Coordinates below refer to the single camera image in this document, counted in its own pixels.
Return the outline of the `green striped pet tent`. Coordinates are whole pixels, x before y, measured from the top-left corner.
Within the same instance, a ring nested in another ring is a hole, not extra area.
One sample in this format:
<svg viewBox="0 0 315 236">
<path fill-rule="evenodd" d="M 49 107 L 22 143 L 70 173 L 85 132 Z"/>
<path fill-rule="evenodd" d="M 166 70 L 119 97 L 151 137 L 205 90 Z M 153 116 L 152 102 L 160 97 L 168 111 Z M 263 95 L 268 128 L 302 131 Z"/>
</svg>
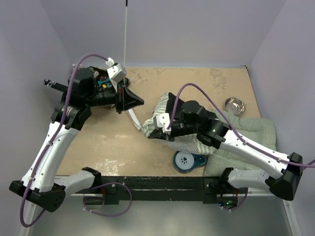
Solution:
<svg viewBox="0 0 315 236">
<path fill-rule="evenodd" d="M 155 116 L 161 115 L 162 113 L 169 113 L 169 116 L 171 116 L 175 98 L 176 95 L 171 92 L 166 92 L 160 97 L 157 105 L 155 106 L 152 117 L 147 119 L 142 125 L 142 131 L 145 137 L 148 138 L 155 129 Z M 186 151 L 193 154 L 210 155 L 215 151 L 214 147 L 206 146 L 198 141 L 196 134 L 175 137 L 174 141 L 171 142 L 161 139 L 158 139 L 158 141 L 174 150 Z"/>
</svg>

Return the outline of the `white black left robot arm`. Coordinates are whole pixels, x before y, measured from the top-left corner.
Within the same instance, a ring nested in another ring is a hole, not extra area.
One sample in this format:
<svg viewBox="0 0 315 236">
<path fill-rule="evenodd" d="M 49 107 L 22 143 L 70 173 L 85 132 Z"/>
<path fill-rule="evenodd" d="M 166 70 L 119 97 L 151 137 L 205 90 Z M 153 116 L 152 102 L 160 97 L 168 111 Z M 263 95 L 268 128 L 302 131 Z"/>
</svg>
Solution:
<svg viewBox="0 0 315 236">
<path fill-rule="evenodd" d="M 144 104 L 144 100 L 124 84 L 126 69 L 123 66 L 113 65 L 100 74 L 109 79 L 110 88 L 100 86 L 100 76 L 90 68 L 78 69 L 68 86 L 44 80 L 46 86 L 61 91 L 63 96 L 54 109 L 47 136 L 34 163 L 21 180 L 10 184 L 10 191 L 54 212 L 71 194 L 84 189 L 96 193 L 101 189 L 101 173 L 89 167 L 72 176 L 55 179 L 70 144 L 92 115 L 92 107 L 113 105 L 117 113 L 121 113 Z"/>
</svg>

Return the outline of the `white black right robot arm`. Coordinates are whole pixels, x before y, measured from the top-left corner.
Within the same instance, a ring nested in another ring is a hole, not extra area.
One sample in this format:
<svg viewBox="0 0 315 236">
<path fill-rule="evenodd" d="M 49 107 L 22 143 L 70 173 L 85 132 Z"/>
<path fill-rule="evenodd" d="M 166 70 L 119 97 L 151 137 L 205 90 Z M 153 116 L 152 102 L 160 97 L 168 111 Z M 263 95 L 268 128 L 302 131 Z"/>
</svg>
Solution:
<svg viewBox="0 0 315 236">
<path fill-rule="evenodd" d="M 224 193 L 237 188 L 258 188 L 270 191 L 280 199 L 292 201 L 303 174 L 303 158 L 271 150 L 245 137 L 230 124 L 220 121 L 197 101 L 183 102 L 173 109 L 175 117 L 162 113 L 153 118 L 150 139 L 174 141 L 177 137 L 195 134 L 202 144 L 236 154 L 259 167 L 259 170 L 226 168 L 218 181 Z"/>
</svg>

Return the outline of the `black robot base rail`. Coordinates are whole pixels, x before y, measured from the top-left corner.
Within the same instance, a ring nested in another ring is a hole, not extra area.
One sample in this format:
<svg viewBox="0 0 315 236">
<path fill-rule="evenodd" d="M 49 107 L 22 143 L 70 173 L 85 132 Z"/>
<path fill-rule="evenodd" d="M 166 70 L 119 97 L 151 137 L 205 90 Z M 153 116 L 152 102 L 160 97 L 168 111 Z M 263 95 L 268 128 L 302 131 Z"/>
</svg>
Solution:
<svg viewBox="0 0 315 236">
<path fill-rule="evenodd" d="M 84 189 L 78 194 L 104 197 L 105 204 L 119 201 L 172 201 L 216 204 L 219 196 L 244 195 L 246 188 L 236 190 L 227 183 L 221 185 L 218 177 L 140 177 L 102 176 L 98 184 L 108 186 Z"/>
</svg>

